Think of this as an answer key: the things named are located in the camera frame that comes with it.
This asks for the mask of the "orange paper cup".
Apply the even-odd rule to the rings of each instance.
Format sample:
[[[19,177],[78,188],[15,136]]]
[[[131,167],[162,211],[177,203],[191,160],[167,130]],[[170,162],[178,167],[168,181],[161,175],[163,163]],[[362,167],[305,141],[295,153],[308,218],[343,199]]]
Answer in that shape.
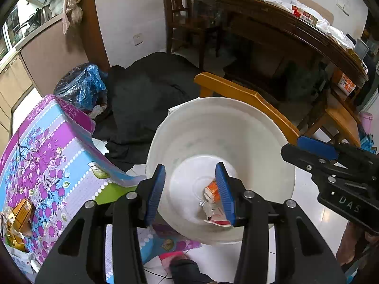
[[[206,201],[209,203],[217,203],[220,200],[218,186],[216,180],[213,180],[203,191]]]

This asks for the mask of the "red white medicine box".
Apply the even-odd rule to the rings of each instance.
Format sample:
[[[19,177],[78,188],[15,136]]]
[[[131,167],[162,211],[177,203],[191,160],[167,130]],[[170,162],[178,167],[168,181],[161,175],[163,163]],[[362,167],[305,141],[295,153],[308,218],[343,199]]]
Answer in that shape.
[[[227,220],[223,209],[218,204],[203,201],[200,206],[202,206],[202,209],[206,215],[204,222],[222,228],[231,227],[231,223]]]

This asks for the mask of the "yellow gold snack wrapper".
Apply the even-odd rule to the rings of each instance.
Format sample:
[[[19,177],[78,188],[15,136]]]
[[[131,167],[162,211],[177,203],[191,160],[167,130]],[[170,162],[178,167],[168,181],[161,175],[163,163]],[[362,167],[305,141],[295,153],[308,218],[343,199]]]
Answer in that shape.
[[[15,207],[5,208],[5,233],[10,246],[27,253],[25,238],[32,236],[34,206],[28,199],[22,199]]]

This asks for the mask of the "blue black trash bag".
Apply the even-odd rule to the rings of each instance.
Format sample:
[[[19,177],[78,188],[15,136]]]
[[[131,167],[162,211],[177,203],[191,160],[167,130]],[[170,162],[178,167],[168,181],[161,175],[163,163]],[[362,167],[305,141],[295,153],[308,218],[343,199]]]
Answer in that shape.
[[[96,64],[83,63],[59,80],[53,94],[90,114],[96,107],[107,107],[107,79],[108,73]]]

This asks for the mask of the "beige kitchen cabinets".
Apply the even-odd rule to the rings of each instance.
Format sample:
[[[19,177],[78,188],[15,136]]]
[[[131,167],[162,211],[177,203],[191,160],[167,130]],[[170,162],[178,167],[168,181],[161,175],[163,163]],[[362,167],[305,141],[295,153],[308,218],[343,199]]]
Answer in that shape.
[[[59,80],[88,61],[76,28],[63,34],[58,15],[20,41],[1,61],[1,149],[12,133],[13,113],[31,89],[51,94]]]

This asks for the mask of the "yellow wooden chair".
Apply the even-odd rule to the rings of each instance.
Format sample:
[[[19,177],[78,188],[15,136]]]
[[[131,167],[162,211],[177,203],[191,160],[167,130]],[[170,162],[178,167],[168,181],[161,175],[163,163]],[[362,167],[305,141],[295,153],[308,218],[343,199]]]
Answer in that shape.
[[[300,130],[257,91],[209,72],[196,75],[194,83],[200,86],[200,97],[202,98],[211,97],[217,93],[226,98],[247,103],[262,111],[276,123],[288,142],[295,144],[300,137]],[[318,129],[325,127],[328,123],[333,124],[338,131],[338,134],[329,136],[332,144],[339,144],[343,140],[347,140],[352,146],[360,147],[356,119],[330,92],[326,93],[326,101],[321,113],[318,114],[316,121],[308,127],[304,135],[311,137]]]

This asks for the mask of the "white plastic bucket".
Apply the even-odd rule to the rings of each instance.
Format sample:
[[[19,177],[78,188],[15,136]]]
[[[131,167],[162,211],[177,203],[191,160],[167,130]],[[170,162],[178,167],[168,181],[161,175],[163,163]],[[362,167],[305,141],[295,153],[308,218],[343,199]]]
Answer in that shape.
[[[175,231],[203,244],[240,242],[243,228],[208,221],[205,188],[224,169],[263,199],[283,203],[293,195],[295,168],[285,162],[283,132],[266,114],[229,98],[198,98],[169,109],[146,161],[151,177],[166,171],[158,211]]]

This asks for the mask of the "pink slipper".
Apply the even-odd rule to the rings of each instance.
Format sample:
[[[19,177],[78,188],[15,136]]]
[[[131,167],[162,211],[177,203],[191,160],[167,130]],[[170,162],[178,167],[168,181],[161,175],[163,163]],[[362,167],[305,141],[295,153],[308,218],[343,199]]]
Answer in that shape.
[[[159,255],[161,265],[167,273],[170,272],[170,264],[172,262],[176,260],[185,260],[186,258],[186,255],[182,251],[163,253]]]

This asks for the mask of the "black cloth pile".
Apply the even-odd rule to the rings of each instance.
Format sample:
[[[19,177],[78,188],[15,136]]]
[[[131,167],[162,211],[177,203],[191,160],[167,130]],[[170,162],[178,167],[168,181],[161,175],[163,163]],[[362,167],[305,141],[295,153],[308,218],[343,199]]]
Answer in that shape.
[[[105,79],[107,108],[95,119],[94,138],[106,141],[106,158],[122,171],[146,163],[168,110],[198,98],[200,69],[177,54],[152,53],[128,68],[113,65]]]

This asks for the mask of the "floral striped tablecloth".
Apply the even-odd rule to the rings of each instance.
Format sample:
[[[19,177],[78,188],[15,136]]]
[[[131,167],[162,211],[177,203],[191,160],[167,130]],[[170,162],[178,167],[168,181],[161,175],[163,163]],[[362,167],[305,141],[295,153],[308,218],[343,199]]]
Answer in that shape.
[[[21,201],[33,208],[23,238],[30,263],[41,266],[82,205],[117,200],[142,176],[113,165],[93,142],[95,122],[72,104],[48,95],[28,114],[1,156],[1,209]]]

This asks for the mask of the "dark wooden dining table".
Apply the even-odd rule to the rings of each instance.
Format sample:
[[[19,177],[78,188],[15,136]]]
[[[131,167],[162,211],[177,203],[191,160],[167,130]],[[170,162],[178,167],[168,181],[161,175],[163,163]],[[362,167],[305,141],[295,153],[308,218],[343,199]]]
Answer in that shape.
[[[215,19],[230,33],[302,61],[318,54],[358,88],[368,82],[365,71],[336,40],[282,8],[261,0],[193,0],[193,5],[200,16]]]

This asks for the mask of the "dark wooden chair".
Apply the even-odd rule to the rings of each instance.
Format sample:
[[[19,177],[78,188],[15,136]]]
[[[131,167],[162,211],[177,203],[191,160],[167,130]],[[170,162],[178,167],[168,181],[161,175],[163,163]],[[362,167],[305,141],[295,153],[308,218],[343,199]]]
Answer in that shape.
[[[192,0],[163,0],[166,21],[166,52],[171,53],[174,30],[194,33],[199,37],[204,35],[200,21],[193,16]]]

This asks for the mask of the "hanging beige cloth bags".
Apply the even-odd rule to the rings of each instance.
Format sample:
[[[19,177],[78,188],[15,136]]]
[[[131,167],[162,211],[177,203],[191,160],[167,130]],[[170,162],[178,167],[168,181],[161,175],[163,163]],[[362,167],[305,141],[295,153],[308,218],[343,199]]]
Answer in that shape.
[[[71,25],[78,26],[83,19],[81,0],[63,0],[62,31],[66,35]]]

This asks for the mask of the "white wall socket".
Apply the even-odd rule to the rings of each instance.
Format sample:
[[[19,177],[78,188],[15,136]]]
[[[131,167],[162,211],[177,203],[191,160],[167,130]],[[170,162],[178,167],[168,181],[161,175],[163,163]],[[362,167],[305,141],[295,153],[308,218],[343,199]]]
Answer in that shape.
[[[135,46],[142,44],[143,43],[143,34],[142,33],[135,34],[133,36],[133,42],[134,42]]]

